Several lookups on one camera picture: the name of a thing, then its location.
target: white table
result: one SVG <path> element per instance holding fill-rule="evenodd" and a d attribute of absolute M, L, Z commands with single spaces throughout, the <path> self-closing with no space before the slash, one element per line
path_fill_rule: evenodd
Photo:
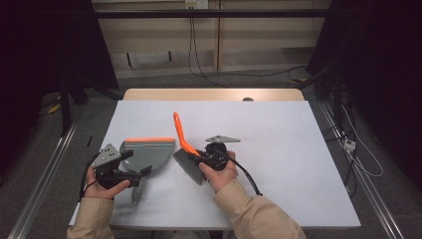
<path fill-rule="evenodd" d="M 206 145 L 206 137 L 216 134 L 241 139 L 227 143 L 228 148 L 236 151 L 261 192 L 302 227 L 360 226 L 308 102 L 122 101 L 103 147 L 109 142 L 120 146 L 128 137 L 177 138 L 173 112 L 180 115 L 187 141 L 198 149 Z M 239 180 L 254 195 L 243 172 Z M 230 229 L 213 195 L 208 183 L 198 186 L 170 158 L 147 177 L 138 206 L 131 204 L 131 189 L 116 197 L 110 224 L 136 229 Z"/>

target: gray carpet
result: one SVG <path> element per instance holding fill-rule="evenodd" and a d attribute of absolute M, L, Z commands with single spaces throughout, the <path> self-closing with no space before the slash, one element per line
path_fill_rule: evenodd
<path fill-rule="evenodd" d="M 276 72 L 279 71 L 248 71 L 242 74 L 271 74 Z M 306 72 L 301 69 L 290 72 L 290 79 L 307 76 Z M 294 83 L 288 83 L 288 77 L 288 74 L 260 78 L 227 75 L 210 77 L 209 80 L 230 88 L 284 88 L 287 85 L 291 87 L 294 85 Z M 208 81 L 191 75 L 121 80 L 120 86 L 119 93 L 121 94 L 129 88 L 217 88 Z M 116 102 L 97 92 L 88 90 L 88 93 L 91 98 L 86 106 L 71 106 L 72 116 L 76 118 L 81 115 L 81 120 L 27 238 L 66 237 L 68 223 L 77 204 L 78 189 L 84 166 L 87 160 L 100 149 L 116 106 Z M 319 102 L 315 100 L 313 88 L 305 89 L 304 96 L 310 102 L 321 130 L 329 128 Z M 422 221 L 421 191 L 396 167 L 388 150 L 376 142 L 373 132 L 366 125 L 364 118 L 359 115 L 358 109 L 354 110 L 354 114 L 356 129 L 360 138 L 377 156 L 384 168 L 384 175 L 373 177 L 372 181 L 394 214 L 405 237 L 422 238 L 422 228 L 420 227 Z M 61 120 L 60 112 L 41 116 L 26 145 L 22 146 L 23 150 L 16 158 L 17 162 L 5 175 L 4 183 L 0 187 L 0 238 L 7 238 L 9 235 L 32 189 L 47 165 L 59 140 Z M 330 133 L 325 137 L 333 137 L 333 134 Z M 341 177 L 345 178 L 348 164 L 338 142 L 335 140 L 328 141 L 327 146 Z M 357 146 L 357 153 L 367 170 L 377 172 L 377 164 L 361 145 Z M 347 185 L 354 188 L 353 182 L 353 175 L 351 175 Z M 375 211 L 358 184 L 351 201 L 362 227 L 344 230 L 307 229 L 308 237 L 310 239 L 388 238 Z"/>

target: hand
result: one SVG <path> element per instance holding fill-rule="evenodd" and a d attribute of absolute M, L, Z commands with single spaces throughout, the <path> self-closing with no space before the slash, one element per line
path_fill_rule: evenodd
<path fill-rule="evenodd" d="M 231 158 L 236 158 L 235 152 L 227 151 L 227 153 Z M 223 188 L 233 179 L 236 179 L 238 175 L 236 165 L 230 160 L 227 162 L 226 167 L 221 171 L 216 171 L 203 162 L 199 163 L 199 167 L 210 180 L 211 186 L 214 188 L 215 192 L 219 192 L 221 188 Z"/>
<path fill-rule="evenodd" d="M 87 185 L 90 185 L 91 183 L 94 184 L 92 184 L 86 189 L 85 197 L 102 198 L 110 200 L 112 200 L 116 195 L 121 193 L 130 185 L 129 180 L 124 180 L 110 189 L 105 189 L 97 182 L 94 170 L 90 167 L 87 172 Z"/>

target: forearm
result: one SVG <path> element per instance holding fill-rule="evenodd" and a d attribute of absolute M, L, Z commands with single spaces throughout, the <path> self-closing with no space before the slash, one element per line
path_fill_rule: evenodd
<path fill-rule="evenodd" d="M 114 201 L 98 198 L 83 198 L 75 225 L 68 229 L 68 239 L 113 238 L 109 221 Z"/>
<path fill-rule="evenodd" d="M 306 238 L 285 211 L 265 197 L 249 197 L 237 180 L 224 186 L 214 201 L 229 217 L 239 239 Z"/>

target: human hand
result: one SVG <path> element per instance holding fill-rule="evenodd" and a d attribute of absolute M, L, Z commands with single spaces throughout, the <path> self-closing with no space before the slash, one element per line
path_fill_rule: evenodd
<path fill-rule="evenodd" d="M 121 193 L 123 190 L 127 189 L 127 187 L 130 185 L 130 181 L 124 180 L 110 189 L 105 189 L 97 182 L 95 172 L 90 167 L 87 172 L 87 185 L 90 186 L 88 186 L 85 190 L 85 197 L 112 200 L 116 195 Z"/>
<path fill-rule="evenodd" d="M 227 151 L 227 154 L 233 159 L 236 158 L 236 153 L 234 151 Z M 211 186 L 214 188 L 215 192 L 219 192 L 221 188 L 233 179 L 236 179 L 238 175 L 236 165 L 231 160 L 227 162 L 226 167 L 221 171 L 216 171 L 203 162 L 199 163 L 199 167 L 210 180 Z"/>

